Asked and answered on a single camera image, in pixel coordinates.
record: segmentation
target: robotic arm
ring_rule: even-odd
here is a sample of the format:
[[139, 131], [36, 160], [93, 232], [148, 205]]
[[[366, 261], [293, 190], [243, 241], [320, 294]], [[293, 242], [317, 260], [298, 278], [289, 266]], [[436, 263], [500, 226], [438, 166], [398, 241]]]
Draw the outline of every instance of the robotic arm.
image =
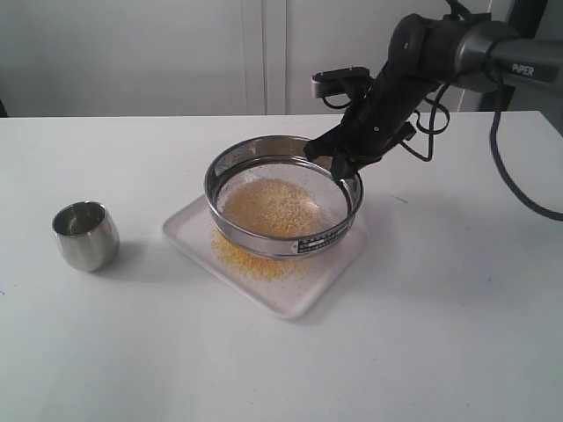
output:
[[[340, 124], [308, 142], [304, 151], [309, 160], [333, 157], [335, 180], [380, 161], [399, 144], [430, 161], [433, 136], [445, 130], [434, 129], [435, 114], [438, 110], [447, 113], [439, 100], [450, 85], [477, 92], [494, 91], [503, 83], [563, 91], [559, 71], [563, 42], [521, 39], [509, 25], [492, 21], [491, 14], [471, 14], [457, 0], [446, 1], [451, 14], [442, 20], [416, 14], [403, 18], [391, 37], [388, 61], [377, 77], [370, 77], [365, 68], [312, 77], [316, 98], [332, 108], [346, 108]], [[436, 99], [427, 99], [441, 85]], [[326, 99], [338, 94], [346, 94], [349, 103], [330, 105]], [[433, 106], [430, 128], [419, 125], [430, 136], [426, 157], [406, 145], [416, 134], [407, 120], [425, 99]]]

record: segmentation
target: metal cup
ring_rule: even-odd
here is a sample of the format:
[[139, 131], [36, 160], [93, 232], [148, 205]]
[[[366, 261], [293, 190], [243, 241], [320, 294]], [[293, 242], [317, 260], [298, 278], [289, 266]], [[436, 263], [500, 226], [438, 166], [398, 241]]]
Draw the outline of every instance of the metal cup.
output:
[[109, 264], [120, 248], [120, 235], [106, 207], [98, 202], [77, 202], [53, 219], [62, 257], [81, 271], [96, 271]]

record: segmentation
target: metal sieve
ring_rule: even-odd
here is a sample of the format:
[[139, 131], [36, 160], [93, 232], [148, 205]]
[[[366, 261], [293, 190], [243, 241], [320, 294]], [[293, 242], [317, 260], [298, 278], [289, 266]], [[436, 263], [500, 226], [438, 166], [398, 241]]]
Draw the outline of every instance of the metal sieve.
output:
[[[362, 204], [362, 180], [356, 174], [335, 182], [329, 172], [331, 158], [307, 161], [303, 153], [307, 141], [286, 135], [254, 138], [225, 150], [211, 163], [205, 194], [216, 226], [227, 240], [261, 257], [294, 259], [319, 253], [346, 235]], [[318, 213], [316, 231], [303, 236], [269, 236], [232, 221], [226, 204], [243, 186], [257, 180], [283, 181], [307, 192]]]

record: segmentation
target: square tray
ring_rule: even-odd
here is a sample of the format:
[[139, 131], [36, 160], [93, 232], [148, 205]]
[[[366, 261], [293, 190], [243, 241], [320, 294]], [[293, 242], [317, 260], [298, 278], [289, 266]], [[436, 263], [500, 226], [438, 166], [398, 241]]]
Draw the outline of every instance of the square tray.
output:
[[360, 221], [358, 215], [352, 229], [334, 247], [305, 258], [304, 273], [271, 281], [245, 277], [218, 259], [211, 244], [216, 226], [203, 196], [166, 220], [163, 235], [172, 246], [262, 309], [275, 317], [292, 319], [304, 314], [362, 251], [367, 236]]

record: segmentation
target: table surface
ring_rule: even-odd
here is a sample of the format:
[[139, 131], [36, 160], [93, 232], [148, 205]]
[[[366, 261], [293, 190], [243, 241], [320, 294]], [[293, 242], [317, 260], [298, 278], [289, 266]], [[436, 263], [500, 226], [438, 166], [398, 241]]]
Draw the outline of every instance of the table surface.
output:
[[[223, 149], [338, 118], [1, 120], [0, 420], [560, 420], [563, 224], [503, 185], [490, 113], [453, 114], [431, 164], [395, 149], [362, 171], [369, 245], [294, 322], [165, 244]], [[522, 188], [563, 210], [559, 134], [506, 113], [499, 137]], [[51, 233], [77, 200], [121, 233], [100, 273]]]

